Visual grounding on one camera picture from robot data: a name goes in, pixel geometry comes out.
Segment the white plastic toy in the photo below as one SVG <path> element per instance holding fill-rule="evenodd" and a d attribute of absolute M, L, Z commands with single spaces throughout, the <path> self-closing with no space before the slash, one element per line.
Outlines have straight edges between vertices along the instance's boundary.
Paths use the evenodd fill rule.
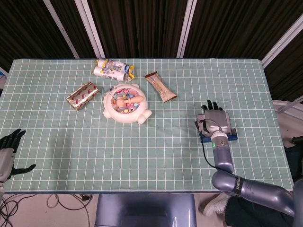
<path fill-rule="evenodd" d="M 121 123 L 142 124 L 152 114 L 147 109 L 146 97 L 137 84 L 111 87 L 104 96 L 103 105 L 103 115 Z"/>

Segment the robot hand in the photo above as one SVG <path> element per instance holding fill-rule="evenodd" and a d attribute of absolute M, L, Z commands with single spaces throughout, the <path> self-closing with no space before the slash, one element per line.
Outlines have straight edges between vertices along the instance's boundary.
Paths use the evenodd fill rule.
<path fill-rule="evenodd" d="M 0 183 L 6 182 L 11 176 L 25 174 L 35 168 L 35 164 L 26 169 L 15 169 L 15 153 L 19 147 L 20 140 L 26 131 L 15 130 L 12 134 L 0 139 Z"/>
<path fill-rule="evenodd" d="M 207 100 L 208 108 L 206 105 L 201 106 L 205 113 L 203 129 L 210 134 L 213 134 L 216 131 L 227 134 L 230 130 L 230 126 L 226 119 L 226 112 L 221 107 L 218 107 L 216 102 L 213 102 L 213 104 L 210 100 Z"/>

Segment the gold wrapper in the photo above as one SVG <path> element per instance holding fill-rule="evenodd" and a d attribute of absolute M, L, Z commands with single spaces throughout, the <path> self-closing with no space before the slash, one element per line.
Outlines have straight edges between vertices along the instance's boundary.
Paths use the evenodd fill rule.
<path fill-rule="evenodd" d="M 92 82 L 87 82 L 78 88 L 74 93 L 66 98 L 66 100 L 74 107 L 76 110 L 80 110 L 89 100 L 91 100 L 97 93 L 99 89 Z"/>

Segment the person's leg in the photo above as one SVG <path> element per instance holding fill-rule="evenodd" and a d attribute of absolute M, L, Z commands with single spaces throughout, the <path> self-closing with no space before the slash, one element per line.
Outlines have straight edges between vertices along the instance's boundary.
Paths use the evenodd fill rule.
<path fill-rule="evenodd" d="M 210 201 L 203 214 L 225 213 L 225 222 L 231 227 L 291 227 L 293 218 L 241 197 L 219 195 Z"/>

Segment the black pants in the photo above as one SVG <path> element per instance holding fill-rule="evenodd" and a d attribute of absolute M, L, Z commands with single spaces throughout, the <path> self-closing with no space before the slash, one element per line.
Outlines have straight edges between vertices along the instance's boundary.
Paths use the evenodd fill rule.
<path fill-rule="evenodd" d="M 232 227 L 291 227 L 294 218 L 279 211 L 231 197 L 225 209 L 225 222 Z"/>

